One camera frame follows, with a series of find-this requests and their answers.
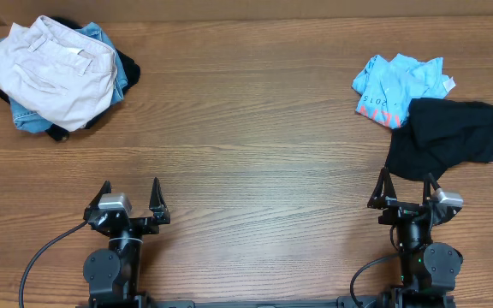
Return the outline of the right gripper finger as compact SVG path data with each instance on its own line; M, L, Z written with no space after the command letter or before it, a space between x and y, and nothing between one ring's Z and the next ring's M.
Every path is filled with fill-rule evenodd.
M432 173L428 173L425 175L423 182L423 202L436 203L438 201L438 195L442 191L440 185L437 183L437 180Z
M397 200L395 188L387 168L382 168L377 179L377 184L367 203L368 208L384 210Z

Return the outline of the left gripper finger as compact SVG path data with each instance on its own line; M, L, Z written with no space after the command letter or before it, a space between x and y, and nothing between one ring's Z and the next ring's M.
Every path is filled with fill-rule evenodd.
M97 209L100 199L106 193L111 193L111 184L109 181L104 182L104 184L101 186L101 188L99 189L98 193L95 195L93 200L88 204L87 209L88 210Z
M149 209L153 212L157 224L170 224L169 209L165 204L160 181L157 177L153 180Z

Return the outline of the black t-shirt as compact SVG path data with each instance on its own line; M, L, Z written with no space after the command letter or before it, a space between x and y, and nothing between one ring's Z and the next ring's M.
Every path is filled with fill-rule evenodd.
M385 167L410 181L439 179L464 163L493 162L493 105L416 98L405 125L394 129Z

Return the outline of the light blue printed t-shirt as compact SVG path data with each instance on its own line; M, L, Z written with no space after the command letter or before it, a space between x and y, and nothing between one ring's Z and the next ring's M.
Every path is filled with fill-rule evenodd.
M441 57L420 62L402 54L390 61L375 55L352 84L359 94L356 112L391 129L406 122L414 98L445 98L455 86Z

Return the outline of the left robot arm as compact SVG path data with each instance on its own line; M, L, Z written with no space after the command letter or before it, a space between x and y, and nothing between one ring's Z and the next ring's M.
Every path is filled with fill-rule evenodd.
M170 223L159 179L153 180L149 210L150 216L131 217L128 196L113 193L109 181L86 207L86 223L109 238L108 247L92 252L83 265L90 307L154 306L149 293L139 291L138 285L143 237L158 234L161 225Z

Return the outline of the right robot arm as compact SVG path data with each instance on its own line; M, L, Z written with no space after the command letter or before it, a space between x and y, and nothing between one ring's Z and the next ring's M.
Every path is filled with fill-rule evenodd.
M448 293L463 263L461 253L452 246L435 242L435 226L451 221L462 209L464 200L457 192L443 190L428 174L424 178L420 203L397 198L388 169L383 168L367 206L380 210L378 222L390 226L395 256L401 263L401 284L381 292L376 307L454 307Z

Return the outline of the beige folded trousers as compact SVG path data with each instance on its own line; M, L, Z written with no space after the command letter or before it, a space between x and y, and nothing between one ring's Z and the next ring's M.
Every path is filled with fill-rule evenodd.
M0 41L0 90L73 132L110 107L115 59L108 44L41 15Z

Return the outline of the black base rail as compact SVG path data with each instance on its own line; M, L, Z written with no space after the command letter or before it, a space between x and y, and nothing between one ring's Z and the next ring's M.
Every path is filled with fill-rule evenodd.
M399 307L398 305L385 306L382 300L378 302L377 296L360 296L357 298L362 307ZM454 298L448 296L440 303L437 300L429 300L421 304L414 304L413 301L406 301L401 307L456 307ZM78 308L87 307L151 307L151 308L353 308L358 307L350 296L340 296L337 299L314 299L314 300L285 300L285 301L239 301L239 302L213 302L195 303L187 301L154 301L148 299L147 304L115 304L115 305L96 305L84 304L76 306Z

